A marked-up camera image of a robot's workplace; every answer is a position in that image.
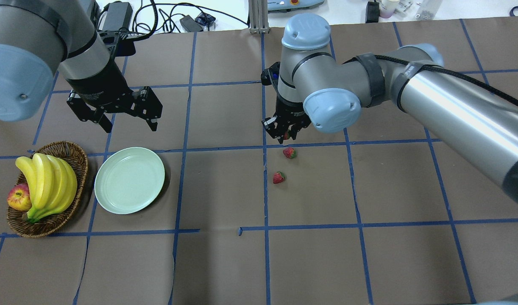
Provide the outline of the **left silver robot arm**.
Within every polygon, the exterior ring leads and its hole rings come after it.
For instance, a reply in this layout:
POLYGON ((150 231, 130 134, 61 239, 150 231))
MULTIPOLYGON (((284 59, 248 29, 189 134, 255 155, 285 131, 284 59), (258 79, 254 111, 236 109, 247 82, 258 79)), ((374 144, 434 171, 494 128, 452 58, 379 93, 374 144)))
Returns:
POLYGON ((77 0, 0 0, 0 120, 36 114, 59 72, 71 86, 67 104, 79 120, 110 133, 107 114, 125 113, 156 131, 162 103, 148 86, 132 90, 115 62, 150 36, 98 31, 77 0))

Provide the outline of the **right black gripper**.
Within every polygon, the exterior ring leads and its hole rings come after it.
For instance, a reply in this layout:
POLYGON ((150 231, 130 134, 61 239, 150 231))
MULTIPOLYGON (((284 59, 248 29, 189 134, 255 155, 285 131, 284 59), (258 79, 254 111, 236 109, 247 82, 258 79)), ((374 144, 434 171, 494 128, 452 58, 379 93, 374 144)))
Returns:
POLYGON ((298 132, 310 124, 302 103, 290 102, 280 95, 276 96, 274 116, 262 120, 264 130, 271 138, 278 138, 279 144, 284 144, 286 132, 289 132, 290 139, 296 140, 298 132))

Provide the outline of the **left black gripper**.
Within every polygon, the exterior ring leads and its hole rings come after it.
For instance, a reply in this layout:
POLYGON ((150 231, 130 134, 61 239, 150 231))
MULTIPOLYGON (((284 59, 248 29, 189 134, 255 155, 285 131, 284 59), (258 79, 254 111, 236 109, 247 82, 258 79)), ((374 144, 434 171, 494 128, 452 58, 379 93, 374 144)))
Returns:
POLYGON ((67 104, 82 120, 90 120, 111 133, 112 122, 106 113, 126 113, 145 120, 150 129, 158 129, 163 105, 153 90, 144 86, 134 91, 127 85, 117 63, 110 59, 96 75, 84 79, 68 79, 72 93, 67 104))

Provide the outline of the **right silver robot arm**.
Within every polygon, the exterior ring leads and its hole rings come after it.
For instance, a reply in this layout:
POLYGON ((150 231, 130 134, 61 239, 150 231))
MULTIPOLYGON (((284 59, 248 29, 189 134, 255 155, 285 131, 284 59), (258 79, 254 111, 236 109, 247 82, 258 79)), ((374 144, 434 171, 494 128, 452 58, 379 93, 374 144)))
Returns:
POLYGON ((364 108, 391 101, 451 147, 518 203, 518 99, 443 67, 429 43, 383 55, 365 53, 338 64, 331 27, 319 15, 292 16, 281 60, 261 73, 276 92, 275 112, 262 120, 279 143, 313 125, 338 133, 364 108))

